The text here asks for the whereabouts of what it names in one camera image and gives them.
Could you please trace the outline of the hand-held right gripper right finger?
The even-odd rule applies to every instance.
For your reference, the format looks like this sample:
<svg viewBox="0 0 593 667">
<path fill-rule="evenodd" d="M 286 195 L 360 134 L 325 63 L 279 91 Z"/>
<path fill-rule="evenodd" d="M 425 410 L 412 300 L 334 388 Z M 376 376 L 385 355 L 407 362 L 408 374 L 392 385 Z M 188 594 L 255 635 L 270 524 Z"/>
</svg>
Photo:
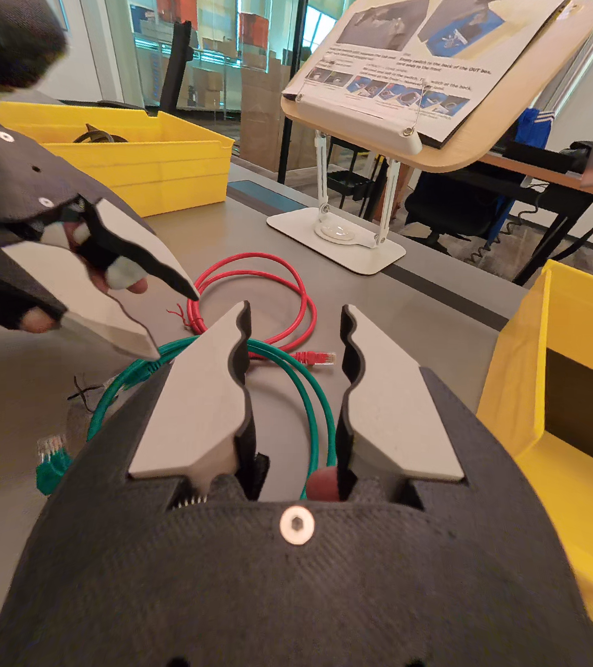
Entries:
<svg viewBox="0 0 593 667">
<path fill-rule="evenodd" d="M 340 337 L 350 386 L 336 428 L 339 496 L 369 478 L 384 497 L 404 496 L 412 479 L 462 481 L 419 363 L 352 304 L 342 308 Z"/>
</svg>

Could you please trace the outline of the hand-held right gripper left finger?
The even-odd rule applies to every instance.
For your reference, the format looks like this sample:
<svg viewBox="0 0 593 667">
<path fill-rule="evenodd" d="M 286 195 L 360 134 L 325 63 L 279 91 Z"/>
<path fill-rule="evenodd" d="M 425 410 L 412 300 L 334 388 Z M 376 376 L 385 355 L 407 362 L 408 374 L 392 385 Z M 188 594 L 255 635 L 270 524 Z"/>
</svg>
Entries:
<svg viewBox="0 0 593 667">
<path fill-rule="evenodd" d="M 251 308 L 242 301 L 174 358 L 139 440 L 133 479 L 184 476 L 195 495 L 220 474 L 258 498 L 256 429 L 250 394 Z"/>
</svg>

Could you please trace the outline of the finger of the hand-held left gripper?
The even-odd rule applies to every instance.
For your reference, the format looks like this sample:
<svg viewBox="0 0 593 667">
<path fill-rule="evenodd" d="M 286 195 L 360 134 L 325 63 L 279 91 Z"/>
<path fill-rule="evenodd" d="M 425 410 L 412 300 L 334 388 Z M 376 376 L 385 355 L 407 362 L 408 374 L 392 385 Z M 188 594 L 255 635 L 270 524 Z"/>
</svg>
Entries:
<svg viewBox="0 0 593 667">
<path fill-rule="evenodd" d="M 95 204 L 85 200 L 84 223 L 90 232 L 84 241 L 84 259 L 89 264 L 100 267 L 100 261 L 111 254 L 126 257 L 179 294 L 199 300 L 198 289 L 167 246 L 113 203 L 107 199 Z"/>
<path fill-rule="evenodd" d="M 60 320 L 65 329 L 134 359 L 158 359 L 148 330 L 94 286 L 84 262 L 70 250 L 21 241 L 3 252 L 65 307 Z"/>
</svg>

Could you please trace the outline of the person's left hand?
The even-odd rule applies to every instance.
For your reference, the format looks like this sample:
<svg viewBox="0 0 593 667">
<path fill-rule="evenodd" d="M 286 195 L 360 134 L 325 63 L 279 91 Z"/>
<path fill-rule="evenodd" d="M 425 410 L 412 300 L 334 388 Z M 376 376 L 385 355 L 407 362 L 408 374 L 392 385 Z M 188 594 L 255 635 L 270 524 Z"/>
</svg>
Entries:
<svg viewBox="0 0 593 667">
<path fill-rule="evenodd" d="M 64 247 L 81 255 L 79 248 L 89 237 L 87 225 L 78 217 L 69 217 L 47 225 L 41 242 Z M 102 292 L 127 289 L 134 294 L 143 294 L 147 290 L 147 273 L 132 260 L 111 254 L 100 262 L 100 267 L 90 266 L 88 273 L 93 284 Z M 34 301 L 0 290 L 0 326 L 8 330 L 41 334 L 58 328 L 59 321 Z"/>
</svg>

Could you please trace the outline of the yellow plastic bin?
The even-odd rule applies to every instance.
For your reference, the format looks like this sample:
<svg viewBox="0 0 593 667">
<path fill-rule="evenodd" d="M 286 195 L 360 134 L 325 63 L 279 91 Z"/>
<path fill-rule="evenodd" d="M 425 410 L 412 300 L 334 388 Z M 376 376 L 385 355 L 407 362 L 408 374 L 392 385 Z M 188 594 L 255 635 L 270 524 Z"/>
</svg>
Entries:
<svg viewBox="0 0 593 667">
<path fill-rule="evenodd" d="M 593 621 L 593 275 L 545 265 L 499 334 L 477 416 L 540 497 Z"/>
<path fill-rule="evenodd" d="M 141 217 L 225 200 L 234 140 L 173 115 L 1 101 L 0 124 L 101 182 Z"/>
</svg>

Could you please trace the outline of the brown cardboard box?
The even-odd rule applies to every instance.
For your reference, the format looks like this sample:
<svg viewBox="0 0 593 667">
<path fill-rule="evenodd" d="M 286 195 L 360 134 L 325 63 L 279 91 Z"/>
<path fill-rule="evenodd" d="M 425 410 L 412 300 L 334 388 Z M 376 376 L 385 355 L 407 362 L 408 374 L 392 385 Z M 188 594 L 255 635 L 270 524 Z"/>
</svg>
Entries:
<svg viewBox="0 0 593 667">
<path fill-rule="evenodd" d="M 290 67 L 274 57 L 267 71 L 242 69 L 240 158 L 269 172 L 278 171 L 284 113 L 282 92 Z"/>
</svg>

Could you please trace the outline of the wooden table with black legs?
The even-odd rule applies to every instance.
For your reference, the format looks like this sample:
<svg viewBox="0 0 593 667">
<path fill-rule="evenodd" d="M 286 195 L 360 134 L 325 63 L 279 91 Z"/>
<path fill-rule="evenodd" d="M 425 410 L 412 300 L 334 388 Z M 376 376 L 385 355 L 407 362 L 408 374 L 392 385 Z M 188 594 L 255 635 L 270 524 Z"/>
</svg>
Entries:
<svg viewBox="0 0 593 667">
<path fill-rule="evenodd" d="M 536 211 L 544 209 L 557 214 L 526 265 L 512 280 L 514 284 L 525 286 L 548 260 L 559 262 L 590 241 L 593 228 L 583 237 L 575 239 L 563 252 L 554 254 L 558 245 L 566 239 L 588 207 L 593 204 L 593 185 L 584 185 L 583 176 L 577 172 L 558 170 L 558 167 L 572 165 L 573 158 L 512 142 L 503 154 L 488 152 L 478 162 L 547 183 L 542 193 L 529 187 L 501 186 L 497 180 L 484 183 L 483 187 L 495 188 L 504 196 L 533 206 Z"/>
</svg>

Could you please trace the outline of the printed instruction sheet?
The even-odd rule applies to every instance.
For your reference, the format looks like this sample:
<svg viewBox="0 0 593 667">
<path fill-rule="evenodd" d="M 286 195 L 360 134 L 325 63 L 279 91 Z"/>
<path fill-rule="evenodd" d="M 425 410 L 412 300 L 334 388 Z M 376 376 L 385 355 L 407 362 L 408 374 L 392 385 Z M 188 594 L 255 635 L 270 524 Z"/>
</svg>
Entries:
<svg viewBox="0 0 593 667">
<path fill-rule="evenodd" d="M 443 146 L 564 1 L 356 1 L 283 91 Z"/>
</svg>

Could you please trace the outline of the black bag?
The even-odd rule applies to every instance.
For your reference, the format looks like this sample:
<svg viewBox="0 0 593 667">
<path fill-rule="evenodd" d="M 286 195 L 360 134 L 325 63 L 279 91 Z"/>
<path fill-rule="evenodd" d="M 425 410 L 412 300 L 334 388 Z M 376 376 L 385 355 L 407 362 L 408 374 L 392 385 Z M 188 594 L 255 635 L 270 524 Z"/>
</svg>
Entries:
<svg viewBox="0 0 593 667">
<path fill-rule="evenodd" d="M 565 159 L 566 172 L 583 175 L 587 168 L 593 169 L 593 141 L 574 141 L 559 155 Z"/>
</svg>

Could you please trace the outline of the blue cloth with white stripes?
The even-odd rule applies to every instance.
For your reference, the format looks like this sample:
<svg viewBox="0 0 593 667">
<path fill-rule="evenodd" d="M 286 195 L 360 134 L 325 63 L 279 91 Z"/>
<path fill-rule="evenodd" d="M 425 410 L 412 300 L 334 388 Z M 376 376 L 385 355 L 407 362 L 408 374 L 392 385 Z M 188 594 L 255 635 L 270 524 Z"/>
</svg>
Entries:
<svg viewBox="0 0 593 667">
<path fill-rule="evenodd" d="M 514 141 L 524 146 L 545 149 L 555 117 L 553 112 L 527 108 L 517 119 Z"/>
</svg>

